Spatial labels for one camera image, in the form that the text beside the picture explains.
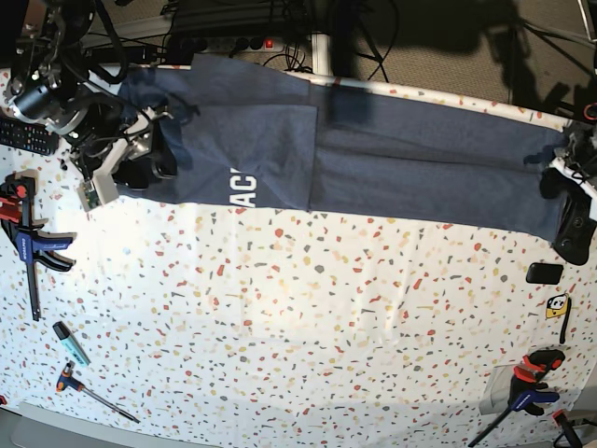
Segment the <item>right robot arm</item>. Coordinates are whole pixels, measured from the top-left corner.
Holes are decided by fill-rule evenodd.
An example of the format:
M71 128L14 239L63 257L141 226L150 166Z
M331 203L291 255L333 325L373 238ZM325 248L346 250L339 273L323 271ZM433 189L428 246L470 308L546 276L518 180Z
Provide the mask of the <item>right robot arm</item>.
M63 138L82 175L77 193L85 210L113 202L119 186L145 190L177 175L174 154L159 126L166 104L141 107L110 91L129 61L101 1L25 2L21 36L6 90L15 118ZM83 38L100 19L118 62L115 74L86 54Z

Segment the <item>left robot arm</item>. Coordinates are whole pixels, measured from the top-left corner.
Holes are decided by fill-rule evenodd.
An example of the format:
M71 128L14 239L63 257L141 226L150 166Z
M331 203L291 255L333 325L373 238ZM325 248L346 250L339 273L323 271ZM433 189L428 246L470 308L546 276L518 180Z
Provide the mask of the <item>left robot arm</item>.
M567 62L583 73L583 81L572 87L572 99L557 106L558 111L574 120L590 125L596 145L596 2L558 1L564 14L571 15L568 23L561 18L545 25L543 37Z

